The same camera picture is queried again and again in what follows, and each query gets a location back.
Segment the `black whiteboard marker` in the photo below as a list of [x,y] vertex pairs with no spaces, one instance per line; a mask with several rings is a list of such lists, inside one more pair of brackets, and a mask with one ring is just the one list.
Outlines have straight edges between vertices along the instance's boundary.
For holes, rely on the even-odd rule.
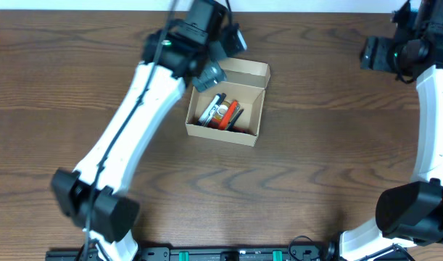
[[215,111],[216,111],[217,108],[221,105],[221,103],[224,101],[225,98],[226,98],[226,94],[225,94],[225,93],[221,93],[221,94],[220,94],[220,100],[219,100],[218,103],[212,108],[212,111],[210,112],[210,116],[207,118],[205,124],[202,125],[202,126],[207,126],[207,124],[212,120],[213,115],[215,114]]

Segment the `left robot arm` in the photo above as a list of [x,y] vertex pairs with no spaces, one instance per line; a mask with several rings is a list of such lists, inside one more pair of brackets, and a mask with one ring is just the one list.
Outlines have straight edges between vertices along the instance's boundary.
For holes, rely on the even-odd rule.
[[160,30],[147,38],[130,88],[99,140],[73,170],[58,169],[51,180],[62,213],[85,233],[76,260],[87,260],[91,248],[100,260],[135,259],[131,229],[139,204],[126,194],[137,164],[187,82],[202,90],[219,83],[218,62],[228,56],[222,36]]

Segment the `red utility knife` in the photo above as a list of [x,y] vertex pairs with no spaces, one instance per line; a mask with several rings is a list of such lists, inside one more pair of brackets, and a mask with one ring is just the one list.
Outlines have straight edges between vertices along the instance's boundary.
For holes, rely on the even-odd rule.
[[[221,123],[220,120],[212,119],[212,120],[207,124],[207,127],[208,127],[208,128],[218,129],[220,123]],[[226,131],[230,131],[230,132],[235,132],[235,133],[247,133],[247,130],[246,130],[246,129],[238,128],[238,127],[235,127],[235,126],[233,126],[233,127],[227,127],[225,130],[226,130]]]

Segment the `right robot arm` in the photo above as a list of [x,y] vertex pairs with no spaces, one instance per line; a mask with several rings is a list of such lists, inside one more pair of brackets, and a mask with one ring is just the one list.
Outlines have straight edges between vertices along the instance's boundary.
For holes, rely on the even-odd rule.
[[380,195],[373,218],[339,235],[334,258],[376,260],[410,247],[443,244],[443,38],[371,36],[361,67],[414,83],[420,104],[418,150],[408,184]]

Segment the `cardboard box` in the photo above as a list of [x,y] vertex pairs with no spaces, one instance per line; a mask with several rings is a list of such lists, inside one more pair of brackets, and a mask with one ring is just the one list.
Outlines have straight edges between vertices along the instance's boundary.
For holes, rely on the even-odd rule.
[[190,136],[254,146],[270,80],[270,66],[245,59],[219,63],[226,79],[212,88],[192,91],[186,116]]

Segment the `yellow tape roll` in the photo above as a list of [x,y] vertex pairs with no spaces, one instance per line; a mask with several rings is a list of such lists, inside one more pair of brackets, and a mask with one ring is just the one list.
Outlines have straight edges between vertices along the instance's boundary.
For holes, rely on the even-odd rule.
[[228,101],[223,101],[221,105],[217,108],[215,111],[215,114],[213,115],[212,119],[222,120],[226,113],[229,110],[229,107],[231,106],[231,103]]

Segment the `red and black stapler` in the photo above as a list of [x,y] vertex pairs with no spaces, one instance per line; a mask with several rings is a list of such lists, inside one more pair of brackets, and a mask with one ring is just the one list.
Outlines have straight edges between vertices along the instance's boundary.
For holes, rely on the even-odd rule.
[[244,110],[240,107],[240,104],[238,101],[233,100],[231,102],[231,106],[229,107],[228,112],[224,116],[224,118],[221,120],[221,123],[219,124],[218,129],[225,131],[227,127],[232,127],[237,119],[240,117],[240,114]]

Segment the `blue whiteboard marker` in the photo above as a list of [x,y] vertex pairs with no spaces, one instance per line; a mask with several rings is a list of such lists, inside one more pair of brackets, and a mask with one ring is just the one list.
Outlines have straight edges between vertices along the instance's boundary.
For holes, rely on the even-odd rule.
[[207,108],[203,111],[200,118],[197,120],[197,125],[204,125],[207,118],[210,116],[210,112],[212,111],[212,108],[218,103],[220,100],[220,94],[216,94],[213,98],[213,100],[209,103]]

